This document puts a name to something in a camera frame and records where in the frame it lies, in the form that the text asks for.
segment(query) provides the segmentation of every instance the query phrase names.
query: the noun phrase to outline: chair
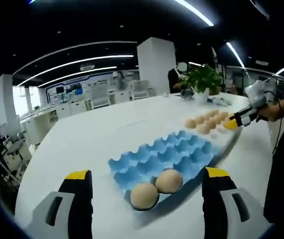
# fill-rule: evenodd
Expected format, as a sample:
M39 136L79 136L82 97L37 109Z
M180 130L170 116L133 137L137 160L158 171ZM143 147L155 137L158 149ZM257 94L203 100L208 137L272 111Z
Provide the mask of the chair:
M111 105L108 96L108 82L101 80L91 86L91 105L92 109Z
M149 82L147 80L133 81L132 84L132 100L138 100L149 97Z

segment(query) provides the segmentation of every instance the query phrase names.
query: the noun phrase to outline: green leaves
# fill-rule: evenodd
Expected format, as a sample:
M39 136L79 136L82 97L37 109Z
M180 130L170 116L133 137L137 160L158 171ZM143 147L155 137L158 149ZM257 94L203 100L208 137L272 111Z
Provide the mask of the green leaves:
M187 88L194 87L197 92L204 92L206 88L215 91L222 83L222 75L208 65L204 65L189 69L180 79L180 83Z

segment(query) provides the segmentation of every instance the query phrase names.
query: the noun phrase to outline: window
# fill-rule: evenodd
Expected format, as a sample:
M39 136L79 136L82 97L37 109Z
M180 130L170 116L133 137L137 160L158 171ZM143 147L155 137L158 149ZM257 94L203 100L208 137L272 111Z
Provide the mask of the window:
M26 98L26 89L25 87L16 87L12 88L13 103L16 110L16 114L22 116L28 113L28 105Z
M38 87L29 87L29 92L32 108L34 109L36 106L40 106L41 103Z

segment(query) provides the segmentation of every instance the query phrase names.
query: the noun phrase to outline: white table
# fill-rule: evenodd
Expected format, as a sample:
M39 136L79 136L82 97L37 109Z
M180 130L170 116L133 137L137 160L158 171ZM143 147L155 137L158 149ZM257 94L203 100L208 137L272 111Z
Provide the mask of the white table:
M224 108L199 107L170 95L122 103L65 118L56 123L33 156L21 183L15 219L25 227L33 209L57 191L66 175L90 169L93 174L93 224L95 239L203 238L201 188L169 213L139 213L123 199L109 173L107 160L134 151L144 143L172 131L174 122L212 109L236 112L248 104L244 97L220 94L233 101ZM248 190L264 205L272 156L266 122L242 130L234 148L220 167L229 172L237 187Z

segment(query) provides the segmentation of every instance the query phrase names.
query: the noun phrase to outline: ceiling light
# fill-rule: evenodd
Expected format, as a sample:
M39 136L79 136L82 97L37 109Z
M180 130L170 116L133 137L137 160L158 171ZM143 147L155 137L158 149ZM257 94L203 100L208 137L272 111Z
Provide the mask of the ceiling light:
M60 77L60 78L57 78L55 80L52 80L52 81L49 81L49 82L46 82L38 87L42 87L42 86L45 86L45 85L48 85L52 82L55 82L55 81L59 81L59 80L62 80L64 78L67 78L67 77L70 77L70 76L76 76L76 75L79 75L79 74L83 74L83 73L89 73L89 72L93 72L93 71L102 71L102 70L108 70L108 69L115 69L116 66L110 66L110 67L103 67L103 68L98 68L98 69L93 69L93 70L88 70L88 71L81 71L81 72L77 72L77 73L74 73L74 74L71 74L71 75L68 75L68 76L63 76L63 77Z
M194 8L192 5L190 5L188 2L186 2L184 0L175 0L175 1L178 2L180 5L183 5L184 7L186 7L188 10L195 13L198 17L201 18L201 20L206 22L208 26L213 26L213 23L205 15L203 15L200 11L198 11L196 8Z
M99 59L106 59L106 58L122 58L122 57L134 57L134 55L115 55L115 56L99 56L99 57L93 57L93 58L88 58L88 59L83 59L83 60L79 60L79 61L73 61L73 62L69 62L69 63L66 63L66 64L63 64L63 65L60 65L60 66L56 66L56 67L53 67L49 70L45 70L43 72L40 72L38 73L37 75L34 75L30 78L28 78L27 80L21 82L19 85L17 86L21 86L22 84L26 83L27 81L30 81L31 79L37 77L37 76L40 76L44 73L47 73L49 71L53 71L55 69L58 69L60 67L64 67L64 66L68 66L68 65L72 65L72 64L76 64L76 63L79 63L79 62L84 62L84 61L92 61L92 60L99 60Z
M281 74L284 71L284 68L282 68L281 70L279 70L278 72L276 72L276 75Z
M235 48L233 48L233 46L229 42L227 42L227 46L232 51L232 53L235 55L235 57L237 58L239 64L241 65L241 67L245 68L245 65L243 64L242 60L240 59L240 57L239 57L238 53L236 52Z
M198 63L193 63L193 62L191 62L191 61L189 61L188 64L192 64L192 65L195 65L195 66L202 66L202 65L200 65L200 64L198 64Z

